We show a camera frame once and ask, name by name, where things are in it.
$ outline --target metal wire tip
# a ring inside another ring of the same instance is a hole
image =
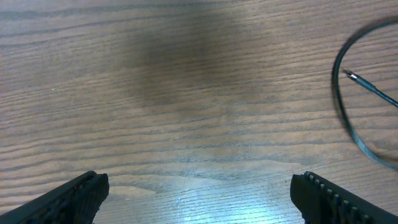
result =
[[[342,69],[341,71],[344,72],[347,75],[348,78],[350,78],[350,79],[352,79],[354,81],[358,79],[358,77],[355,75],[355,73],[353,73],[351,70]]]

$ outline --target black wire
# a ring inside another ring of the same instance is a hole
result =
[[[343,69],[343,72],[347,75],[349,79],[354,81],[355,83],[361,85],[363,88],[375,93],[377,96],[380,96],[383,100],[386,100],[396,108],[398,108],[398,102],[387,96],[387,94],[383,93],[381,90],[378,90],[371,82],[367,81],[366,79],[362,78],[360,75],[353,73],[350,70]]]
[[[369,158],[380,162],[381,164],[385,165],[386,167],[389,167],[391,169],[394,169],[398,171],[398,166],[397,164],[391,163],[389,161],[386,161],[382,158],[380,158],[378,155],[373,153],[371,150],[369,150],[365,143],[359,138],[358,134],[356,133],[354,127],[349,121],[347,112],[344,107],[343,100],[341,99],[341,93],[338,85],[338,74],[340,70],[340,64],[341,61],[344,57],[344,55],[347,53],[347,50],[360,38],[362,38],[364,35],[378,29],[382,28],[385,26],[393,25],[398,23],[398,16],[393,16],[393,17],[387,17],[380,19],[378,21],[375,21],[369,25],[364,26],[362,29],[358,30],[355,32],[348,40],[345,42],[343,47],[340,49],[340,52],[338,53],[335,63],[333,65],[333,70],[332,70],[332,88],[333,88],[333,94],[337,99],[337,104],[341,112],[341,118],[343,119],[344,124],[346,125],[346,128],[348,132],[350,133],[351,137],[353,140],[357,143],[359,148],[362,150],[365,155],[367,155]]]

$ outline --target ridged black plastic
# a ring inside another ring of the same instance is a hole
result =
[[[306,172],[293,175],[290,198],[305,223],[398,223],[398,217],[326,179]]]
[[[1,215],[0,223],[92,224],[96,212],[108,194],[108,175],[89,171]]]

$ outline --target wooden surface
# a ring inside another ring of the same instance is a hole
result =
[[[95,223],[302,223],[311,170],[398,215],[398,175],[338,119],[334,57],[398,1],[0,2],[0,212],[108,173]],[[398,32],[343,62],[398,98]],[[342,77],[348,113],[394,154],[397,110]]]

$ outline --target wooden table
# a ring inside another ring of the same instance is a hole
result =
[[[2,0],[0,212],[95,170],[111,185],[95,223],[302,223],[290,179],[311,170],[398,215],[397,173],[352,142],[330,88],[344,41],[397,11],[395,0]],[[398,98],[396,30],[349,63]],[[397,110],[347,80],[359,132],[394,152]]]

